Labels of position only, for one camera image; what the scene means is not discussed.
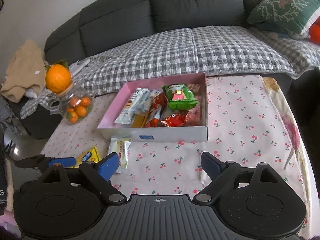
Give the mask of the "brown cookie packet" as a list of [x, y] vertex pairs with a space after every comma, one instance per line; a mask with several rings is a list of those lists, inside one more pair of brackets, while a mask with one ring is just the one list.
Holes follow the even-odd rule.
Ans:
[[190, 83], [187, 85], [188, 89], [193, 93], [194, 96], [201, 96], [203, 92], [203, 85]]

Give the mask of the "red snack packet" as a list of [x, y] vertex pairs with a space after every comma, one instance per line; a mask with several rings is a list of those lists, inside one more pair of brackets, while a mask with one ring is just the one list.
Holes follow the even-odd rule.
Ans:
[[180, 127], [185, 123], [187, 112], [174, 113], [161, 121], [163, 127]]

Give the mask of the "glass jar of small oranges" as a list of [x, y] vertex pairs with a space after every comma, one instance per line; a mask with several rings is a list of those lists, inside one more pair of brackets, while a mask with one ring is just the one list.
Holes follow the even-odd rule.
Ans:
[[71, 83], [65, 90], [54, 94], [49, 102], [51, 115], [59, 114], [70, 125], [84, 120], [94, 105], [94, 93], [90, 93], [76, 83]]

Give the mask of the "yellow snack packet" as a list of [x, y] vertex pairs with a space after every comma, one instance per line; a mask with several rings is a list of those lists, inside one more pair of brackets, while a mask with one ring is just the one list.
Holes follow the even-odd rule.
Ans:
[[80, 156], [76, 158], [76, 164], [74, 167], [79, 167], [82, 163], [86, 163], [88, 161], [93, 161], [95, 163], [98, 163], [101, 160], [99, 151], [97, 149], [97, 146], [93, 146], [90, 150], [84, 152]]

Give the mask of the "red-white candy packet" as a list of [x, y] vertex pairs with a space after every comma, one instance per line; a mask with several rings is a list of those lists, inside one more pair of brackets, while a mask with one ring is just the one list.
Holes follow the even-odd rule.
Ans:
[[156, 96], [149, 110], [149, 118], [144, 128], [155, 128], [158, 126], [163, 110], [167, 107], [168, 99], [164, 93]]

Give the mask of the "orange and white snack packet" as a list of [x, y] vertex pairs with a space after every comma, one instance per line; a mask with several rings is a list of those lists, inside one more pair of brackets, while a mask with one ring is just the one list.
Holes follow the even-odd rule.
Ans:
[[116, 153], [119, 157], [119, 166], [116, 173], [123, 173], [129, 162], [129, 146], [131, 144], [130, 138], [111, 138], [108, 148], [108, 154]]

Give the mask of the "pink snack packet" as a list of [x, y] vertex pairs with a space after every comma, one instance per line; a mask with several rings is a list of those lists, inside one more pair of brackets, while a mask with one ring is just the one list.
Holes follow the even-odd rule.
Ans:
[[185, 126], [202, 126], [202, 108], [198, 103], [185, 117]]

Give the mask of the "golden brown snack packet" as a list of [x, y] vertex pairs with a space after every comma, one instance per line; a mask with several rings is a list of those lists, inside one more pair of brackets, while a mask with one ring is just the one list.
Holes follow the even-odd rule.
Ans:
[[145, 127], [147, 120], [149, 118], [149, 113], [146, 114], [135, 114], [133, 122], [131, 124], [132, 128], [143, 128]]

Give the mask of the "large orange fruit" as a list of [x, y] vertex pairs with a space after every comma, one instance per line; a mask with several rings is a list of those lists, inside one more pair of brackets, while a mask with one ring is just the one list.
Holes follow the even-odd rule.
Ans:
[[72, 83], [69, 69], [61, 64], [53, 64], [47, 67], [45, 76], [46, 87], [53, 93], [61, 93]]

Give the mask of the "beige knitted garment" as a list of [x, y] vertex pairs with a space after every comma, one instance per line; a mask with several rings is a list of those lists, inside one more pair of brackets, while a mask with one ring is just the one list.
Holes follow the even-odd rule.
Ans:
[[26, 40], [9, 61], [1, 95], [14, 103], [24, 96], [36, 99], [45, 88], [47, 64], [42, 49], [33, 40]]

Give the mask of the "green patterned cushion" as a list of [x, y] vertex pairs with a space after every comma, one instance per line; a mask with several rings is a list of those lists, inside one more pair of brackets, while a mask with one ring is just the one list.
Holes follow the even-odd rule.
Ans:
[[248, 23], [274, 23], [301, 35], [318, 18], [319, 0], [262, 0], [250, 13]]

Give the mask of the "blue-white snack packet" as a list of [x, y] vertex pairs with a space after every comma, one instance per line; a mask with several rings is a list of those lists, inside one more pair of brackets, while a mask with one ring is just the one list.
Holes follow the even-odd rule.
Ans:
[[148, 90], [142, 97], [141, 101], [138, 103], [137, 109], [139, 111], [147, 112], [149, 111], [153, 99], [160, 94], [159, 90], [153, 89]]

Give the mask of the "green cartoon-girl snack packet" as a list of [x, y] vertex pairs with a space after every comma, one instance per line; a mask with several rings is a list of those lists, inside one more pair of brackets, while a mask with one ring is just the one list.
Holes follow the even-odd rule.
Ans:
[[162, 89], [168, 99], [170, 109], [189, 111], [196, 107], [199, 102], [185, 84], [177, 83], [166, 85], [163, 86]]

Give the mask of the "grey checkered quilted blanket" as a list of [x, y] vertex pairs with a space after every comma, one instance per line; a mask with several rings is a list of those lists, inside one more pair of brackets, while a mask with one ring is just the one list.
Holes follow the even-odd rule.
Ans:
[[240, 26], [183, 28], [140, 38], [75, 63], [76, 84], [95, 95], [130, 81], [205, 73], [286, 74], [319, 67], [319, 45], [307, 39]]

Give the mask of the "white-blue snack bar packet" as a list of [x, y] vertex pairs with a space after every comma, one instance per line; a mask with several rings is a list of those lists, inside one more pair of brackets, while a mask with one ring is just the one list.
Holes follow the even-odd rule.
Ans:
[[134, 93], [132, 93], [129, 100], [127, 100], [127, 102], [125, 103], [125, 106], [123, 107], [121, 113], [116, 118], [114, 123], [122, 125], [131, 124], [131, 119], [134, 115], [136, 106], [147, 91], [147, 88], [137, 88]]

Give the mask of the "dark grey sofa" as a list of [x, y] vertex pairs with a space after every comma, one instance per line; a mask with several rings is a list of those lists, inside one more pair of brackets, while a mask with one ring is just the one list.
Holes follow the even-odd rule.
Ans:
[[246, 26], [262, 0], [97, 0], [58, 27], [44, 46], [49, 63], [85, 59], [163, 31]]

